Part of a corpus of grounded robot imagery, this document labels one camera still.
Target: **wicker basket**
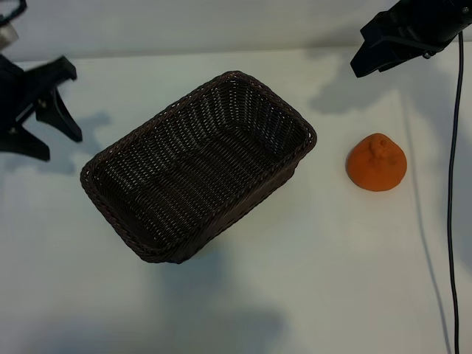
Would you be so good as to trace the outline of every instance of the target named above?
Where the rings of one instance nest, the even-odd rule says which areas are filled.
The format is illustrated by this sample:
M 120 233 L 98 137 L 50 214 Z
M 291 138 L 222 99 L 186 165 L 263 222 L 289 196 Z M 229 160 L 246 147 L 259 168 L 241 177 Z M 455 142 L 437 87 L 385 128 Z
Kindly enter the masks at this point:
M 267 86 L 227 72 L 97 154 L 80 180 L 143 260 L 182 263 L 282 186 L 315 144 Z

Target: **white backdrop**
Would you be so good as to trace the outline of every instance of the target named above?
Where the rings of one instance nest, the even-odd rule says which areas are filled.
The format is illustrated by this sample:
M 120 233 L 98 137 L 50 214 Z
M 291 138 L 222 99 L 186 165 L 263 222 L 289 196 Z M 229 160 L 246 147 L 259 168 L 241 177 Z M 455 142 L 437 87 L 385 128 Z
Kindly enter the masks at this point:
M 360 28 L 395 2 L 29 0 L 14 23 L 20 41 L 5 53 L 34 60 L 359 44 Z
M 465 48 L 472 58 L 472 44 Z M 79 79 L 61 92 L 84 141 L 30 119 L 51 162 L 0 153 L 0 353 L 448 354 L 457 45 L 362 80 L 349 66 L 353 55 L 339 48 L 74 60 Z M 191 261 L 144 263 L 93 207 L 79 171 L 231 69 L 293 105 L 318 144 L 283 188 Z M 463 354 L 472 353 L 471 95 L 467 67 L 453 229 Z M 402 184 L 385 193 L 357 188 L 344 171 L 352 146 L 373 132 L 392 137 L 409 163 Z

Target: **black wire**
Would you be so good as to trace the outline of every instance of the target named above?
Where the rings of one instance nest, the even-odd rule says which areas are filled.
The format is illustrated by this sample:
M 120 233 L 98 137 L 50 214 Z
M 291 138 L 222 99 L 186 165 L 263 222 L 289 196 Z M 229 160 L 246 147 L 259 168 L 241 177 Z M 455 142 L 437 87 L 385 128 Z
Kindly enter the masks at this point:
M 18 0 L 18 7 L 14 9 L 8 16 L 0 15 L 0 27 L 9 24 L 12 20 L 20 16 L 27 9 L 27 0 Z
M 451 278 L 452 301 L 454 304 L 454 352 L 459 354 L 459 305 L 457 303 L 456 277 L 454 276 L 454 253 L 452 248 L 452 184 L 454 180 L 454 159 L 456 156 L 457 128 L 459 126 L 459 105 L 464 77 L 464 37 L 459 33 L 459 78 L 457 79 L 456 105 L 454 106 L 454 125 L 452 129 L 451 157 L 449 159 L 448 180 L 448 250 L 449 276 Z

